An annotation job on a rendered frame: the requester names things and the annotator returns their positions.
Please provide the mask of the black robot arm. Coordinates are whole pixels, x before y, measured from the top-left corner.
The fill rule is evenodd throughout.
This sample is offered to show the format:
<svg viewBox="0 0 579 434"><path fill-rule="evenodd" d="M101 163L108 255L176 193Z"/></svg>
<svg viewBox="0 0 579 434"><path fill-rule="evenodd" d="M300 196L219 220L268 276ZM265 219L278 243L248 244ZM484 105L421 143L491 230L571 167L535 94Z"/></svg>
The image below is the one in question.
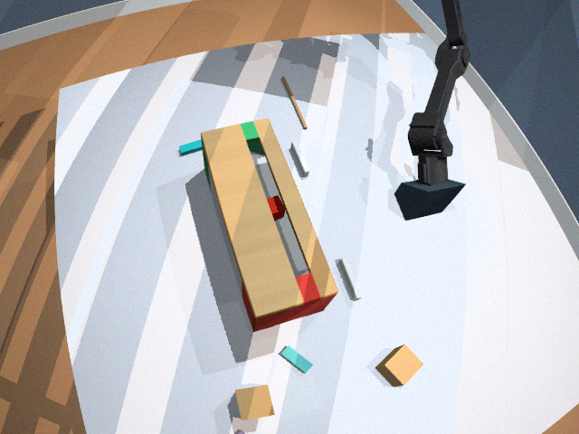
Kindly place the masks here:
<svg viewBox="0 0 579 434"><path fill-rule="evenodd" d="M435 186L452 183L448 179L447 156L453 155L453 145L443 123L456 79L465 73L469 65L468 37L460 10L459 0L441 0L447 36L437 49L436 80L424 112L415 112L409 124L408 141L413 156L418 156L418 180L416 183ZM452 49L454 46L463 46ZM425 151L438 150L438 151ZM441 152L440 152L441 151Z"/></svg>

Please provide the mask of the tan wooden stick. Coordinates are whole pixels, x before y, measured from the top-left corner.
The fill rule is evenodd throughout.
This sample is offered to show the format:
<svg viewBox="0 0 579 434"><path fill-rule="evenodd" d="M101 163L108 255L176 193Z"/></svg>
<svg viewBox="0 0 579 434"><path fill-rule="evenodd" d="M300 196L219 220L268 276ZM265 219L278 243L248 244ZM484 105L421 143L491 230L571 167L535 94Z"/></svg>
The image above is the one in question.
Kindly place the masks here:
<svg viewBox="0 0 579 434"><path fill-rule="evenodd" d="M286 79L285 79L284 77L282 77L282 80L283 80L284 87L286 88L286 91L288 92L289 97L290 97L290 99L291 99L291 101L292 101L292 103L293 103L293 105L294 105L294 108L296 109L296 111L297 111L297 113L298 113L298 116L299 116L299 118L300 118L300 121L301 121L304 129L307 129L308 127L307 127L307 125L306 125L306 123L305 123L304 118L302 117L302 115L301 115L301 113L300 113L299 105L298 105L297 101L295 100L295 97L293 96L292 91L290 90L290 87L289 87L288 83L286 82Z"/></svg>

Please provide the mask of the teal rectangular block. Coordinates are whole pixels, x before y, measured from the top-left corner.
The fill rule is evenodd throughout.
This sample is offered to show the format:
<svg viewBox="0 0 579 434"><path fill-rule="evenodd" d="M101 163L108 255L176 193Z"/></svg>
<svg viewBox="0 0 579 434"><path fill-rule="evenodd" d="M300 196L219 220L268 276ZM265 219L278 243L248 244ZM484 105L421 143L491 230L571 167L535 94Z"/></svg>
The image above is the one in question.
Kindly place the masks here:
<svg viewBox="0 0 579 434"><path fill-rule="evenodd" d="M312 363L310 363L306 358L304 358L290 346L286 347L281 355L304 373L306 373L310 367L313 366Z"/></svg>

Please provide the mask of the cyan rectangular bar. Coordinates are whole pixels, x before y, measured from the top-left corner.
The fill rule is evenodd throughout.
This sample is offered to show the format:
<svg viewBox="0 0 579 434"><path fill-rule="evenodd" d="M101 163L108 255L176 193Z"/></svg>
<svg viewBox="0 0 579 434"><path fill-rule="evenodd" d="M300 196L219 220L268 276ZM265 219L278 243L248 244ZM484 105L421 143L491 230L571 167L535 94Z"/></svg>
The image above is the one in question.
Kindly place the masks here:
<svg viewBox="0 0 579 434"><path fill-rule="evenodd" d="M198 140L198 141L195 141L192 143L184 144L184 145L179 146L179 148L181 151L180 152L181 156L192 154L194 152L198 152L198 151L201 151L203 149L202 141Z"/></svg>

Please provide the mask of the small red block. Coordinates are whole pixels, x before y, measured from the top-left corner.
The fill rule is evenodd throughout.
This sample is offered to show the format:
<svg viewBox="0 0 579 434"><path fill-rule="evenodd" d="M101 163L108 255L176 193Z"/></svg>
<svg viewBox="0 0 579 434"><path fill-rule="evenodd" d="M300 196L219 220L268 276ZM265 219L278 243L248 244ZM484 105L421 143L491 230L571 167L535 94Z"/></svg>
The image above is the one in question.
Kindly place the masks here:
<svg viewBox="0 0 579 434"><path fill-rule="evenodd" d="M267 199L274 221L283 218L285 208L278 195Z"/></svg>

